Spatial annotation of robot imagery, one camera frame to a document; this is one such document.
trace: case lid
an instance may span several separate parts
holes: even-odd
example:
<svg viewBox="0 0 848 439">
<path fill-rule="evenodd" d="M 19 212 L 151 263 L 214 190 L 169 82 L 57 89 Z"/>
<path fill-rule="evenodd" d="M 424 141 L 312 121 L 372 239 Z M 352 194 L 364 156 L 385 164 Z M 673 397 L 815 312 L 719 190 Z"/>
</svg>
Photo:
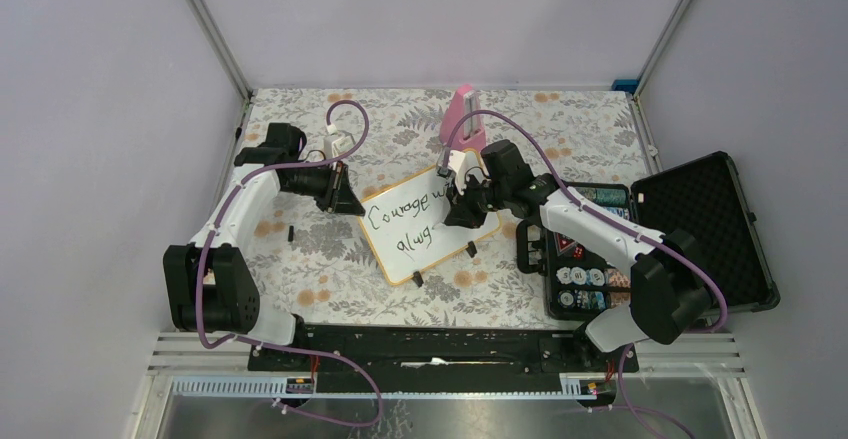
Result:
<svg viewBox="0 0 848 439">
<path fill-rule="evenodd" d="M 780 301 L 754 228 L 738 171 L 725 152 L 633 183 L 639 223 L 683 229 L 698 239 L 710 275 L 729 307 L 765 310 Z"/>
</svg>

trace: pink object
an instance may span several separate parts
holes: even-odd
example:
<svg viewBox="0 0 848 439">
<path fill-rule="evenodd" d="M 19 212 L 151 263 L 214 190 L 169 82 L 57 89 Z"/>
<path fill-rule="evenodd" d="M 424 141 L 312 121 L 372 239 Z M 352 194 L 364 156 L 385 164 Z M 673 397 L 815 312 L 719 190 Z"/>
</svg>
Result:
<svg viewBox="0 0 848 439">
<path fill-rule="evenodd" d="M 474 116 L 465 121 L 465 124 L 456 133 L 453 139 L 453 144 L 448 144 L 450 133 L 456 124 L 462 119 L 462 116 L 471 111 L 480 110 L 480 99 L 477 91 L 469 84 L 460 86 L 451 99 L 450 106 L 445 112 L 445 117 L 442 119 L 442 127 L 439 129 L 439 139 L 442 144 L 449 145 L 451 149 L 464 151 L 466 149 L 475 149 L 480 152 L 486 147 L 486 130 L 483 129 L 482 116 Z"/>
</svg>

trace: patterned table surface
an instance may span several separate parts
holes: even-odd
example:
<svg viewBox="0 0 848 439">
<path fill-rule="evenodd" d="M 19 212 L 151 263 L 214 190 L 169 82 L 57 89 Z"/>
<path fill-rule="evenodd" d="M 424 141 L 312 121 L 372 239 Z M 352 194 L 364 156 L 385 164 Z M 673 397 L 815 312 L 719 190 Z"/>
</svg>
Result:
<svg viewBox="0 0 848 439">
<path fill-rule="evenodd" d="M 453 92 L 433 89 L 261 89 L 242 147 L 256 146 L 271 122 L 306 133 L 306 150 L 320 148 L 324 114 L 339 99 L 359 101 L 371 118 L 362 148 L 348 159 L 361 199 L 435 164 L 438 129 Z M 481 107 L 525 127 L 570 181 L 630 184 L 647 174 L 627 99 L 618 92 L 482 91 Z M 359 137 L 350 106 L 333 121 Z M 530 144 L 494 118 L 484 119 L 489 141 L 514 141 L 536 174 L 546 172 Z M 313 155 L 311 160 L 320 156 Z M 423 273 L 424 287 L 392 287 L 382 276 L 358 220 L 319 211 L 311 198 L 279 194 L 254 231 L 246 260 L 261 294 L 307 322 L 457 327 L 561 328 L 545 315 L 542 276 L 515 264 L 518 220 L 500 212 L 502 227 L 466 253 Z M 289 225 L 295 240 L 287 241 Z"/>
</svg>

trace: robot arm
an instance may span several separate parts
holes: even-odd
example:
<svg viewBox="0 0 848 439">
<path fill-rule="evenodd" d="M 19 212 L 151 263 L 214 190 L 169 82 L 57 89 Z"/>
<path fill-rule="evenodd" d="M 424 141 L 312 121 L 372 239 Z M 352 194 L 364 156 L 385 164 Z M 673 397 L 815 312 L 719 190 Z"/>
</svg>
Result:
<svg viewBox="0 0 848 439">
<path fill-rule="evenodd" d="M 445 224 L 479 227 L 487 213 L 509 209 L 516 217 L 531 218 L 550 231 L 574 238 L 630 276 L 630 303 L 608 309 L 584 325 L 586 337 L 600 351 L 611 352 L 645 338 L 670 344 L 712 305 L 703 281 L 689 269 L 649 244 L 623 234 L 610 222 L 626 225 L 640 233 L 638 238 L 662 242 L 695 264 L 703 264 L 697 242 L 686 232 L 663 234 L 595 208 L 609 219 L 599 220 L 584 210 L 584 204 L 591 202 L 574 188 L 568 190 L 579 206 L 565 196 L 551 174 L 534 176 L 509 141 L 483 149 L 489 173 L 483 182 L 467 177 L 464 157 L 465 153 L 452 151 L 449 170 L 440 171 L 453 179 L 447 194 L 451 210 Z"/>
<path fill-rule="evenodd" d="M 233 182 L 229 192 L 240 187 L 253 171 L 272 164 L 298 162 L 306 137 L 290 124 L 270 124 L 265 142 L 246 147 L 236 156 Z M 268 210 L 279 192 L 311 196 L 318 208 L 336 214 L 364 215 L 365 209 L 356 198 L 348 181 L 347 165 L 279 169 L 276 174 L 256 175 L 244 184 L 231 204 L 223 199 L 204 228 L 188 245 L 168 248 L 163 258 L 165 282 L 174 325 L 182 330 L 197 330 L 195 286 L 198 268 L 211 274 L 204 280 L 203 323 L 207 331 L 230 331 L 246 334 L 262 342 L 290 344 L 295 333 L 291 313 L 275 309 L 260 296 L 242 251 L 253 237 L 262 214 Z M 216 230 L 214 219 L 225 214 Z M 206 264 L 200 264 L 200 248 L 210 230 L 216 230 Z"/>
</svg>

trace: white wall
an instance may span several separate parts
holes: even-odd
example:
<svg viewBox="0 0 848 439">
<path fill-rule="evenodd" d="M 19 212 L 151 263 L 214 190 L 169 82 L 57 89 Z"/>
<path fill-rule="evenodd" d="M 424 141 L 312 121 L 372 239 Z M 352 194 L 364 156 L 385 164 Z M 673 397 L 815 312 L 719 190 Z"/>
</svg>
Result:
<svg viewBox="0 0 848 439">
<path fill-rule="evenodd" d="M 254 87 L 609 87 L 677 0 L 206 0 Z"/>
<path fill-rule="evenodd" d="M 697 0 L 644 95 L 663 165 L 736 160 L 782 302 L 735 317 L 770 438 L 846 437 L 848 0 Z"/>
<path fill-rule="evenodd" d="M 119 437 L 239 101 L 184 0 L 0 0 L 0 437 Z"/>
</svg>

